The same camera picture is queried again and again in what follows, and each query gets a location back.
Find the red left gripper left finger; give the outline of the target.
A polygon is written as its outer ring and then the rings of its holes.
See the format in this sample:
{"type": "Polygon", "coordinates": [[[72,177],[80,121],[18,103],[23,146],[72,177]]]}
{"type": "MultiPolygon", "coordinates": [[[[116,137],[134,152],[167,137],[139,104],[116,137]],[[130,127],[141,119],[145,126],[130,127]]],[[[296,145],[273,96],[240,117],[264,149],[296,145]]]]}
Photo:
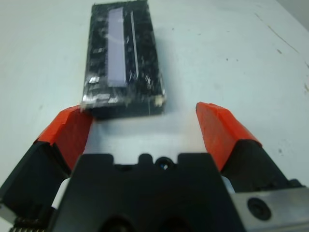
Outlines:
{"type": "Polygon", "coordinates": [[[61,183],[84,152],[92,120],[79,106],[55,117],[1,186],[2,218],[43,218],[49,214],[61,183]]]}

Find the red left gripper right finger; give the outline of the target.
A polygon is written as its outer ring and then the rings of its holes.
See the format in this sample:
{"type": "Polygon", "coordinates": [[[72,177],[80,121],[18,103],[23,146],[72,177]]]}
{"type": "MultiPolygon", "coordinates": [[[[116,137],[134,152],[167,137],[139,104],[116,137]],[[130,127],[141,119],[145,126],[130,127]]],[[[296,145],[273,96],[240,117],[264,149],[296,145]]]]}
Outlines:
{"type": "Polygon", "coordinates": [[[283,174],[262,144],[228,109],[198,102],[196,115],[207,152],[235,192],[302,187],[297,179],[283,174]]]}

